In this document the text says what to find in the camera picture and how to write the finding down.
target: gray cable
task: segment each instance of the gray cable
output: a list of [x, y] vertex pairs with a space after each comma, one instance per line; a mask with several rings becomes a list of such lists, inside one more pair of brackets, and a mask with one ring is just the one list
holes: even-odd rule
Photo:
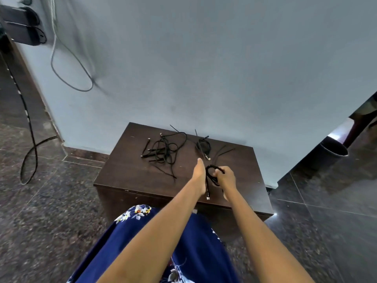
[[[86, 68], [84, 67], [84, 65], [81, 63], [81, 61], [78, 59], [78, 57], [69, 49], [69, 47], [67, 47], [62, 41], [61, 39], [59, 38], [58, 34], [57, 34], [57, 17], [56, 17], [56, 6], [55, 6], [55, 0], [51, 0], [51, 20], [52, 20], [52, 30], [54, 31], [54, 44], [52, 46], [52, 53], [51, 53], [51, 68], [52, 68], [52, 71], [56, 74], [57, 77], [59, 77], [59, 79], [64, 82], [66, 85], [68, 85], [69, 87], [77, 90], [77, 91], [82, 91], [82, 92], [87, 92], [87, 91], [90, 91], [92, 90], [93, 86], [94, 86], [94, 81], [92, 79], [92, 77], [90, 76], [90, 74], [88, 73], [88, 71], [86, 70]], [[82, 69], [85, 71], [86, 75], [89, 77], [89, 79], [91, 80], [91, 87], [89, 89], [79, 89], [77, 87], [74, 87], [72, 85], [70, 85], [67, 81], [65, 81], [55, 70], [54, 68], [54, 56], [55, 56], [55, 51], [56, 51], [56, 42], [57, 40], [59, 40], [61, 42], [61, 44], [76, 58], [76, 60], [78, 61], [78, 63], [80, 64], [80, 66], [82, 67]]]

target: forearm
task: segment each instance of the forearm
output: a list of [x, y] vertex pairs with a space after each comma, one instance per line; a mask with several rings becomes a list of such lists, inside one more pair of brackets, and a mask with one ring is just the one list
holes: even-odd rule
[[129, 242], [98, 283], [158, 282], [200, 197], [196, 185], [190, 180]]
[[305, 269], [236, 189], [232, 189], [226, 196], [262, 283], [313, 282]]

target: wooden table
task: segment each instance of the wooden table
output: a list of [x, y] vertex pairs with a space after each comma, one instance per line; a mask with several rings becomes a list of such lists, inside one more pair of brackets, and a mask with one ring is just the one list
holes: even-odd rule
[[[149, 145], [151, 147], [153, 142], [160, 138], [160, 133], [168, 135], [174, 132], [136, 123], [128, 124], [94, 181], [109, 219], [114, 220], [136, 204], [162, 208], [191, 178], [197, 158], [200, 157], [200, 152], [195, 148], [195, 142], [199, 138], [197, 136], [188, 135], [191, 141], [187, 141], [178, 151], [177, 161], [173, 166], [176, 180], [151, 166], [148, 163], [151, 158], [140, 157], [148, 138], [151, 138]], [[178, 134], [170, 137], [169, 142], [179, 144], [184, 139], [182, 134]], [[262, 220], [269, 218], [273, 210], [253, 148], [213, 139], [208, 139], [208, 141], [212, 147], [210, 156], [214, 155], [224, 144], [227, 144], [224, 151], [235, 148], [220, 156], [216, 165], [231, 167], [237, 178], [237, 188], [245, 200]], [[205, 166], [211, 163], [211, 161], [204, 161]], [[169, 166], [158, 165], [164, 171], [170, 171]], [[234, 221], [231, 207], [224, 199], [222, 190], [213, 186], [211, 181], [209, 190], [210, 200], [203, 195], [196, 206], [198, 211], [204, 213], [215, 224], [224, 225], [229, 220]], [[229, 222], [224, 228], [231, 229], [230, 226], [235, 228], [234, 223]]]

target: white wall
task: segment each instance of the white wall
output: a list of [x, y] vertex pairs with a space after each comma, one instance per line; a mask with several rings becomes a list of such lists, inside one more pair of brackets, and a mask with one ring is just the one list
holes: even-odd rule
[[[61, 34], [97, 87], [61, 83], [51, 42], [20, 46], [69, 147], [110, 153], [130, 121], [196, 128], [254, 147], [276, 185], [377, 90], [377, 0], [70, 2], [57, 0]], [[64, 54], [58, 71], [88, 86]]]

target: dark tile floor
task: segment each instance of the dark tile floor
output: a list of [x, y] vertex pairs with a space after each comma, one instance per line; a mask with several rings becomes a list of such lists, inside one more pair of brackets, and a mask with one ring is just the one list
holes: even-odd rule
[[[6, 59], [27, 95], [37, 141], [55, 135], [22, 68]], [[109, 224], [92, 186], [103, 162], [66, 156], [55, 140], [40, 147], [38, 171], [23, 186], [19, 168], [30, 145], [19, 95], [0, 63], [0, 283], [64, 282]], [[267, 226], [316, 282], [377, 281], [376, 178], [377, 127], [348, 158], [316, 173], [297, 166], [270, 193], [276, 214]], [[242, 238], [226, 248], [241, 281], [258, 282]]]

